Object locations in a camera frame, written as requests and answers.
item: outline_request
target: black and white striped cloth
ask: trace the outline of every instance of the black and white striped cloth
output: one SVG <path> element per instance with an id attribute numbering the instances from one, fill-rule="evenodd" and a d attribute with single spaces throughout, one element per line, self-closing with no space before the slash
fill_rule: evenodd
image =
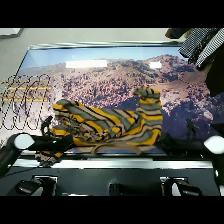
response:
<path id="1" fill-rule="evenodd" d="M 185 58 L 190 58 L 198 44 L 212 29 L 214 28 L 194 28 L 179 49 L 180 54 Z"/>
<path id="2" fill-rule="evenodd" d="M 219 32 L 211 39 L 211 41 L 207 44 L 204 50 L 198 57 L 195 65 L 197 67 L 202 67 L 203 63 L 205 63 L 206 59 L 211 56 L 215 51 L 224 43 L 224 28 L 220 29 Z"/>

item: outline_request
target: crumpled garment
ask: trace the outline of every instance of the crumpled garment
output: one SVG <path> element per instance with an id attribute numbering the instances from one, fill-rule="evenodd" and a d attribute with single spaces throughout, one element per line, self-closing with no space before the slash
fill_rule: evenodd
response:
<path id="1" fill-rule="evenodd" d="M 53 106 L 58 125 L 51 131 L 57 137 L 71 134 L 75 147 L 79 147 L 76 149 L 81 152 L 88 152 L 82 151 L 82 147 L 93 146 L 119 145 L 137 151 L 142 146 L 153 146 L 161 135 L 163 124 L 160 92 L 142 86 L 135 89 L 133 95 L 140 96 L 135 111 L 99 109 L 80 102 L 59 100 Z M 36 153 L 39 160 L 40 155 L 41 152 Z"/>

